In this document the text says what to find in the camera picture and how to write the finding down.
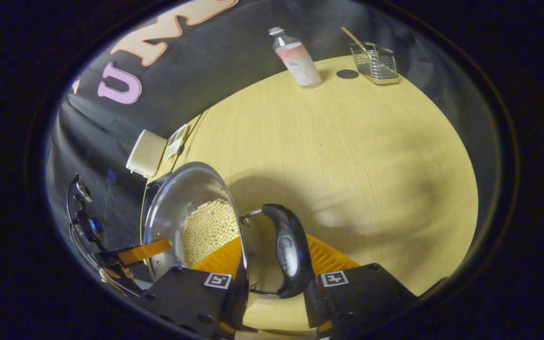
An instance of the wire basket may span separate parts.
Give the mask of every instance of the wire basket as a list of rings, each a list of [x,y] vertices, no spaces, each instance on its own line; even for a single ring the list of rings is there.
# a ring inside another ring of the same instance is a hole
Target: wire basket
[[[365,46],[366,52],[354,42],[349,44],[356,69],[375,84],[397,83],[399,76],[393,51],[371,42],[363,42],[362,44]]]

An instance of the wooden table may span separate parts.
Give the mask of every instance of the wooden table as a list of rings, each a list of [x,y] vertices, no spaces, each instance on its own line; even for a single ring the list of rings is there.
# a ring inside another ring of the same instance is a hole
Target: wooden table
[[[192,120],[175,167],[211,165],[239,214],[283,204],[307,233],[360,264],[380,263],[420,295],[458,267],[473,237],[477,189],[466,149],[408,80],[341,79],[337,71],[356,69],[351,56],[315,64],[318,88],[302,90],[281,72]],[[302,330],[295,319],[279,323]]]

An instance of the pink label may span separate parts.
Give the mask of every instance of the pink label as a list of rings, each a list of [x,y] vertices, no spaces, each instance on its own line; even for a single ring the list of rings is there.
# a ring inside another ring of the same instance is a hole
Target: pink label
[[[304,45],[299,45],[284,51],[276,51],[276,54],[278,54],[283,62],[292,62],[309,58],[308,51],[306,51]]]

